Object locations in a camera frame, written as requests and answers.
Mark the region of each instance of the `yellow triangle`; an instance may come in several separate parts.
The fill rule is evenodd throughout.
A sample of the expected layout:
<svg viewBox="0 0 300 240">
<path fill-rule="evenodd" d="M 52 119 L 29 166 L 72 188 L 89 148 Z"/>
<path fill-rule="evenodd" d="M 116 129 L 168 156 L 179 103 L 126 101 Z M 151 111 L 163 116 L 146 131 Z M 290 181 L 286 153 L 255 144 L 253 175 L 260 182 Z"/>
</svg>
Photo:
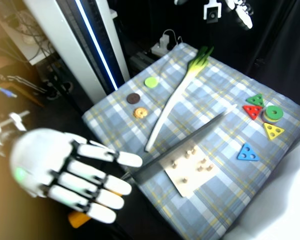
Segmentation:
<svg viewBox="0 0 300 240">
<path fill-rule="evenodd" d="M 264 123 L 263 126 L 270 140 L 275 139 L 285 131 L 283 128 L 271 125 L 269 123 Z"/>
</svg>

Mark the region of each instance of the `tablecloth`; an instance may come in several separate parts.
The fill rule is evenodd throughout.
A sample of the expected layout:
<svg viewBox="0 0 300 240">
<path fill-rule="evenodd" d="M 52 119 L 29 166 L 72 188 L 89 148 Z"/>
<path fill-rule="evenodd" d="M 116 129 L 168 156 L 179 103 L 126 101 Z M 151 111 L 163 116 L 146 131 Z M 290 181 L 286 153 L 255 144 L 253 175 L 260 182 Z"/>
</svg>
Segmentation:
<svg viewBox="0 0 300 240">
<path fill-rule="evenodd" d="M 300 106 L 237 70 L 209 57 L 202 70 L 180 96 L 165 121 L 152 150 L 144 151 L 161 110 L 183 79 L 187 63 L 197 50 L 181 43 L 170 53 L 129 80 L 118 91 L 101 100 L 83 115 L 88 127 L 109 148 L 142 157 L 149 163 L 168 148 L 200 128 L 233 104 L 222 124 L 199 147 L 220 172 L 189 197 L 181 197 L 162 171 L 139 184 L 160 214 L 184 239 L 219 239 L 260 189 L 292 143 L 300 137 Z M 148 77 L 159 80 L 148 88 Z M 141 100 L 129 104 L 126 97 L 137 93 Z M 277 123 L 285 132 L 270 141 L 260 117 L 251 120 L 243 110 L 248 97 L 261 93 L 266 106 L 280 106 L 284 115 Z M 144 107 L 148 116 L 135 118 L 134 109 Z M 249 143 L 259 161 L 237 160 L 244 143 Z"/>
</svg>

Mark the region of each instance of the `yellow cookie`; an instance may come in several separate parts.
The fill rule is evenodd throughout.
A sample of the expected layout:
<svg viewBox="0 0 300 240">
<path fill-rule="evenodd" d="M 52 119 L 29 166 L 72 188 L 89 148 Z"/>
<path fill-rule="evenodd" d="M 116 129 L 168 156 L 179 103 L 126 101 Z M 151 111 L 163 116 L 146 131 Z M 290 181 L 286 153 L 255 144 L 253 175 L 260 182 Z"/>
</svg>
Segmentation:
<svg viewBox="0 0 300 240">
<path fill-rule="evenodd" d="M 148 110 L 145 109 L 144 107 L 138 107 L 133 112 L 133 116 L 135 116 L 137 119 L 143 119 L 147 115 L 148 115 Z"/>
</svg>

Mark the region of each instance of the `red triangle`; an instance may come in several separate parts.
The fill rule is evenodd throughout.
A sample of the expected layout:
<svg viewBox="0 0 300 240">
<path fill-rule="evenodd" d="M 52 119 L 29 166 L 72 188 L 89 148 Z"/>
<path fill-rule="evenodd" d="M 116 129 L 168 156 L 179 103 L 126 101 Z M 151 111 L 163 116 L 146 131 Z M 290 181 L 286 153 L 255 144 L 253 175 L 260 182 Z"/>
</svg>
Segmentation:
<svg viewBox="0 0 300 240">
<path fill-rule="evenodd" d="M 261 106 L 253 106 L 253 105 L 244 105 L 243 109 L 247 112 L 247 114 L 252 118 L 252 120 L 256 120 L 259 113 L 262 110 Z"/>
</svg>

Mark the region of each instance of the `blue triangle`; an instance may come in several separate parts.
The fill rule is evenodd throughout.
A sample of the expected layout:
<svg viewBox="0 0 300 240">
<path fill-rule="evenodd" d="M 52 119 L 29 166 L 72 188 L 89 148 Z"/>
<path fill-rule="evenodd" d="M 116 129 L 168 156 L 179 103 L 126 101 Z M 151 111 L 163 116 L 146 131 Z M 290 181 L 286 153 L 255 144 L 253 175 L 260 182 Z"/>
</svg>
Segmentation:
<svg viewBox="0 0 300 240">
<path fill-rule="evenodd" d="M 260 158 L 255 153 L 255 151 L 252 150 L 249 143 L 245 143 L 243 145 L 243 147 L 241 148 L 241 151 L 236 159 L 247 160 L 247 161 L 259 161 L 260 160 Z"/>
</svg>

